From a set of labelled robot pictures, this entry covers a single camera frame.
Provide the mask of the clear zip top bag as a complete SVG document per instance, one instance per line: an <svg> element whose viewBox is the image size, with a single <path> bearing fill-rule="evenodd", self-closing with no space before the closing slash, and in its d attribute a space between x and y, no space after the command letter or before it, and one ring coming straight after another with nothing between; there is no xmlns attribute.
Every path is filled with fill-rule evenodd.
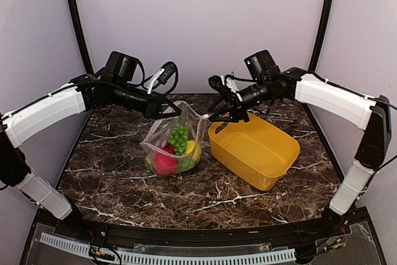
<svg viewBox="0 0 397 265"><path fill-rule="evenodd" d="M193 169L200 161L207 127L207 115L200 115L185 101L175 101L164 113L170 117L155 120L140 143L146 153L145 167L165 177Z"/></svg>

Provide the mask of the yellow toy apple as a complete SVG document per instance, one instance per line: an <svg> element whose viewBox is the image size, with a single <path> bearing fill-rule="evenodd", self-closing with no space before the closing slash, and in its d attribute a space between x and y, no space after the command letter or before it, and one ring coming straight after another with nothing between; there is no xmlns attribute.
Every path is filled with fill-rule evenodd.
<svg viewBox="0 0 397 265"><path fill-rule="evenodd" d="M185 153L189 155L193 153L192 158L195 163L198 163L202 154L202 147L200 144L196 144L194 140L187 141Z"/></svg>

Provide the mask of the green toy cabbage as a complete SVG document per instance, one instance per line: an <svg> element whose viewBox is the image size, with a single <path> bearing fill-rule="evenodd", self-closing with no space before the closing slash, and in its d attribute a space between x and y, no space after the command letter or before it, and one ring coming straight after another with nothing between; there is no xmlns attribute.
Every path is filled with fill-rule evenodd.
<svg viewBox="0 0 397 265"><path fill-rule="evenodd" d="M177 170L179 173L191 170L195 166L195 160L192 155L185 156L178 160Z"/></svg>

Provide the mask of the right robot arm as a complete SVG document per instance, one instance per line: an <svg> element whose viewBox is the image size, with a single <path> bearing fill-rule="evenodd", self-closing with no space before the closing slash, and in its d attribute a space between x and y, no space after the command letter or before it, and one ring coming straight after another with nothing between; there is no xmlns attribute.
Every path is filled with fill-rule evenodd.
<svg viewBox="0 0 397 265"><path fill-rule="evenodd" d="M331 199L327 213L317 221L316 230L330 236L343 216L365 192L374 175L389 163L385 156L391 141L391 110L385 96L372 97L352 91L313 71L297 67L280 71L268 50L244 61L251 75L250 86L239 89L233 74L213 75L208 84L218 94L210 106L210 121L248 122L248 110L265 101L290 99L319 107L354 124L363 131L354 161L341 186Z"/></svg>

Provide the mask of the green toy grapes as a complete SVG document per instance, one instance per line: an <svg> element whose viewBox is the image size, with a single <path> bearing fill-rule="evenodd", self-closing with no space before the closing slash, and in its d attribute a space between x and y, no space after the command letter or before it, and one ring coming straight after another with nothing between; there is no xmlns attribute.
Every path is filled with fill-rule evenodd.
<svg viewBox="0 0 397 265"><path fill-rule="evenodd" d="M189 129L185 125L177 124L171 133L168 143L174 147L176 156L185 155L187 141L189 140Z"/></svg>

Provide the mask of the red toy apple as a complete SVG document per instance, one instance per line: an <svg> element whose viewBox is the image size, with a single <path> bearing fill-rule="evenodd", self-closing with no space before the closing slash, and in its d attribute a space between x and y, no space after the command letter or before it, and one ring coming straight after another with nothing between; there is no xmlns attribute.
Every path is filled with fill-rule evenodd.
<svg viewBox="0 0 397 265"><path fill-rule="evenodd" d="M174 154L174 147L172 146L172 145L170 145L170 144L168 144L168 145L166 145L164 148L163 148L163 151L165 151L166 153L169 153L169 154Z"/></svg>

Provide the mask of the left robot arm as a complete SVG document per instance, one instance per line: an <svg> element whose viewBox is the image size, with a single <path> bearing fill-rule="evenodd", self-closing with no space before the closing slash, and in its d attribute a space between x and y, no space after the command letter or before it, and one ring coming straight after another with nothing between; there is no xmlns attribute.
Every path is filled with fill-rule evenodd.
<svg viewBox="0 0 397 265"><path fill-rule="evenodd" d="M1 116L1 182L15 187L38 206L63 221L63 227L73 237L87 233L87 223L80 219L79 210L26 162L20 147L29 139L71 116L115 105L137 111L146 119L160 120L179 116L180 108L155 89L170 78L179 79L178 68L169 61L150 77L133 84L135 70L142 62L132 56L113 51L105 66L95 74L83 74L17 110Z"/></svg>

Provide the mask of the yellow plastic basket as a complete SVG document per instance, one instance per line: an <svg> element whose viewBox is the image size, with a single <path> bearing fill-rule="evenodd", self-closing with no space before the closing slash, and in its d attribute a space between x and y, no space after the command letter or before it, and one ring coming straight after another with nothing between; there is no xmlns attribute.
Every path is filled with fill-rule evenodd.
<svg viewBox="0 0 397 265"><path fill-rule="evenodd" d="M214 122L208 129L212 156L260 191L272 189L300 154L299 143L281 129L249 113L249 121Z"/></svg>

